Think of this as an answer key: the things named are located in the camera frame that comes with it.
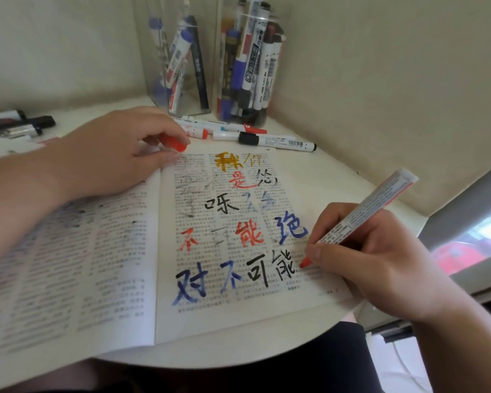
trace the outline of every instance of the book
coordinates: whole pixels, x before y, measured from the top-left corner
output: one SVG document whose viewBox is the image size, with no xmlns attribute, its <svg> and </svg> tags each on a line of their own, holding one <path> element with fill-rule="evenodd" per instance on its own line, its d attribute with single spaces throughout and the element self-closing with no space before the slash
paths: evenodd
<svg viewBox="0 0 491 393">
<path fill-rule="evenodd" d="M 0 388 L 351 297 L 339 276 L 298 268 L 314 220 L 276 152 L 219 146 L 66 204 L 0 260 Z"/>
</svg>

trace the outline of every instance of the hand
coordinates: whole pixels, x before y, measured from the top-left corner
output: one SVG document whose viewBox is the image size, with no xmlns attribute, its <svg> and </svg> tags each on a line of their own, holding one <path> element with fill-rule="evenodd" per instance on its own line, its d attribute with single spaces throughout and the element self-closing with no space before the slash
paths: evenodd
<svg viewBox="0 0 491 393">
<path fill-rule="evenodd" d="M 139 140 L 157 146 L 160 133 L 190 143 L 166 113 L 142 106 L 107 113 L 30 154 L 49 167 L 58 195 L 66 202 L 124 191 L 174 163 L 179 154 L 172 150 L 140 155 Z"/>
<path fill-rule="evenodd" d="M 389 211 L 378 211 L 343 245 L 314 244 L 357 206 L 331 203 L 321 213 L 306 247 L 311 261 L 351 280 L 375 307 L 404 320 L 429 322 L 455 304 L 464 292 Z"/>
</svg>

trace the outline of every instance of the table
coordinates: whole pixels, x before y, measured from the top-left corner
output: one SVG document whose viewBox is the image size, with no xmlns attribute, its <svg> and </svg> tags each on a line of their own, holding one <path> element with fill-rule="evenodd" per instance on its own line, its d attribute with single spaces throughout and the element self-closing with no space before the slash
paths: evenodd
<svg viewBox="0 0 491 393">
<path fill-rule="evenodd" d="M 50 114 L 58 125 L 47 133 L 49 136 L 63 136 L 112 110 L 142 105 L 152 106 L 153 102 L 148 97 L 140 97 L 72 111 L 52 111 Z M 295 135 L 272 119 L 268 119 L 265 128 L 273 134 Z M 203 141 L 192 138 L 191 146 L 203 146 Z M 320 148 L 313 153 L 280 150 L 277 151 L 277 159 L 286 173 L 298 182 L 294 189 L 305 199 L 305 206 L 317 215 L 329 202 L 360 202 L 375 187 Z M 388 209 L 416 235 L 427 220 L 427 217 L 399 201 Z M 312 340 L 340 321 L 360 302 L 361 298 L 355 297 L 336 305 L 318 306 L 157 346 L 118 350 L 99 358 L 170 368 L 209 368 L 249 363 L 281 354 Z"/>
</svg>

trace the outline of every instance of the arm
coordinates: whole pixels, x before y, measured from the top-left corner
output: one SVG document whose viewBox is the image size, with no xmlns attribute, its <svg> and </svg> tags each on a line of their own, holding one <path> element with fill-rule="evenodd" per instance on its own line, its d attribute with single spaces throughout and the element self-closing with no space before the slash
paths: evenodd
<svg viewBox="0 0 491 393">
<path fill-rule="evenodd" d="M 0 257 L 47 214 L 78 198 L 118 193 L 179 158 L 174 151 L 140 155 L 139 140 L 158 145 L 165 132 L 185 132 L 156 107 L 116 111 L 60 141 L 0 159 Z"/>
<path fill-rule="evenodd" d="M 356 206 L 332 203 L 322 212 L 307 256 L 353 281 L 383 312 L 412 322 L 435 392 L 491 392 L 491 316 L 392 213 L 375 214 L 343 246 L 314 244 Z"/>
</svg>

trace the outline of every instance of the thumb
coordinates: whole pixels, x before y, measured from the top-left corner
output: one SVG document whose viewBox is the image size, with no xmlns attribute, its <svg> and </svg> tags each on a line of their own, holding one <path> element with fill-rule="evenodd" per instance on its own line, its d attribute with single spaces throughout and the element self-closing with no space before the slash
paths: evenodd
<svg viewBox="0 0 491 393">
<path fill-rule="evenodd" d="M 147 178 L 159 168 L 174 164 L 180 158 L 180 153 L 173 150 L 160 150 L 154 153 L 137 157 L 138 171 L 143 178 Z"/>
<path fill-rule="evenodd" d="M 337 244 L 317 243 L 306 247 L 306 255 L 322 269 L 337 273 L 354 283 L 367 281 L 371 255 Z"/>
</svg>

